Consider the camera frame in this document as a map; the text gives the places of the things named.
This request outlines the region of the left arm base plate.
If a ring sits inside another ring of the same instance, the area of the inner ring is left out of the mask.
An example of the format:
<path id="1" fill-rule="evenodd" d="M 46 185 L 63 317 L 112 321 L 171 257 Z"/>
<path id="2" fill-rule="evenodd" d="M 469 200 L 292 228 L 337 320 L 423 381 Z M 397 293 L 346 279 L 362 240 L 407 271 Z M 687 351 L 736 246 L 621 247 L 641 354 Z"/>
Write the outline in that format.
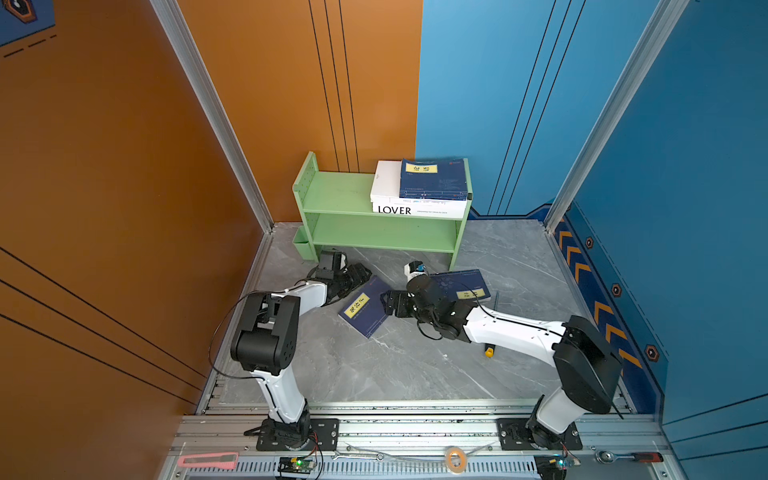
<path id="1" fill-rule="evenodd" d="M 319 418 L 300 420 L 292 424 L 266 419 L 259 428 L 256 449 L 265 452 L 335 451 L 339 438 L 339 420 Z"/>

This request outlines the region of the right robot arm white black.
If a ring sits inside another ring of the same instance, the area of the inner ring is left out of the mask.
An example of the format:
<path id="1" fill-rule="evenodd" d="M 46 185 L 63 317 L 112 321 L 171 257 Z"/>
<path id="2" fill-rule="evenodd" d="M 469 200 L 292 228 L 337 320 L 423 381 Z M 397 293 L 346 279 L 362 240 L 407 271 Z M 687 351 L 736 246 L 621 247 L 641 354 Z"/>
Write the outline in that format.
<path id="1" fill-rule="evenodd" d="M 560 386 L 537 401 L 525 423 L 539 449 L 562 447 L 576 420 L 614 408 L 623 361 L 587 318 L 537 320 L 492 310 L 477 297 L 453 300 L 427 274 L 411 276 L 404 290 L 385 292 L 381 303 L 388 315 L 430 325 L 440 340 L 494 345 L 555 368 Z"/>

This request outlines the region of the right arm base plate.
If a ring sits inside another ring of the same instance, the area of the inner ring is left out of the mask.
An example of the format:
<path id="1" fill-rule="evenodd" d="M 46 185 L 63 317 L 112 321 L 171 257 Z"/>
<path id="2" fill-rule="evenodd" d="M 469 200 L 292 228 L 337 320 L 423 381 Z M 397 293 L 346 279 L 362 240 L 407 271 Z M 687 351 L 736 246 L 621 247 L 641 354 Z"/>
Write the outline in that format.
<path id="1" fill-rule="evenodd" d="M 562 434 L 546 433 L 538 428 L 526 427 L 528 420 L 523 418 L 500 418 L 496 420 L 497 436 L 503 451 L 551 450 L 568 451 L 583 449 L 580 432 L 575 423 L 571 423 Z"/>

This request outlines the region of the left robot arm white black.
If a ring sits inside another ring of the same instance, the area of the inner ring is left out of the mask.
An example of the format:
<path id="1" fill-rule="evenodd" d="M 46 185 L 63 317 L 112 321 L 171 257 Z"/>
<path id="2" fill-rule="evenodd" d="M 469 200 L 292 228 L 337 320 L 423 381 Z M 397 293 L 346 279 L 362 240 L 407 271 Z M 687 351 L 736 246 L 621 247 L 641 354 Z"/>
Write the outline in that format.
<path id="1" fill-rule="evenodd" d="M 342 300 L 372 277 L 360 263 L 339 251 L 323 251 L 319 264 L 295 285 L 257 290 L 239 302 L 243 310 L 230 345 L 230 358 L 257 382 L 269 408 L 249 435 L 268 448 L 299 449 L 312 443 L 310 412 L 292 369 L 302 315 Z"/>

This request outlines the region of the white LOVER book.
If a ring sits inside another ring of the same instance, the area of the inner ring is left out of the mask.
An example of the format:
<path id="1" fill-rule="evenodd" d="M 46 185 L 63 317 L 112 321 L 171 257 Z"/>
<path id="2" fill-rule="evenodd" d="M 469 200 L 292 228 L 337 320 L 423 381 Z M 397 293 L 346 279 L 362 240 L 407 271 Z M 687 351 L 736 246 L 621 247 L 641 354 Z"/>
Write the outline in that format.
<path id="1" fill-rule="evenodd" d="M 374 214 L 461 220 L 467 203 L 448 201 L 443 203 L 385 203 L 373 202 Z"/>

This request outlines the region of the white La Dame book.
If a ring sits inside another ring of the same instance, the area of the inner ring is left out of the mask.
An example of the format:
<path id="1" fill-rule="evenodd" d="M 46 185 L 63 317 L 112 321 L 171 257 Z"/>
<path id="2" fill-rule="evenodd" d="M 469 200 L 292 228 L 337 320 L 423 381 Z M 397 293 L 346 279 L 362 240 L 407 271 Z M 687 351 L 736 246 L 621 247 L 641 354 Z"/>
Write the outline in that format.
<path id="1" fill-rule="evenodd" d="M 374 204 L 394 204 L 403 206 L 465 206 L 470 200 L 466 196 L 461 200 L 442 200 L 430 198 L 401 198 L 400 194 L 401 162 L 380 160 L 377 164 L 370 191 L 370 200 Z"/>

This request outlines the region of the blue book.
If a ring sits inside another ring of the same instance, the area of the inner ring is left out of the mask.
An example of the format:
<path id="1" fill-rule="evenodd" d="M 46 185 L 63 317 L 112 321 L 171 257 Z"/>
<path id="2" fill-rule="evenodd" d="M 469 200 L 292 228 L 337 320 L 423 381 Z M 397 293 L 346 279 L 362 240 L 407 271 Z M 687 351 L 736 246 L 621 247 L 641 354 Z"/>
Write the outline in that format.
<path id="1" fill-rule="evenodd" d="M 434 273 L 430 277 L 450 300 L 484 300 L 490 297 L 490 290 L 478 269 Z"/>
<path id="2" fill-rule="evenodd" d="M 400 198 L 464 201 L 468 196 L 463 159 L 401 162 Z"/>
<path id="3" fill-rule="evenodd" d="M 389 317 L 383 297 L 391 287 L 378 276 L 372 276 L 349 300 L 343 302 L 338 316 L 361 335 L 370 338 Z"/>

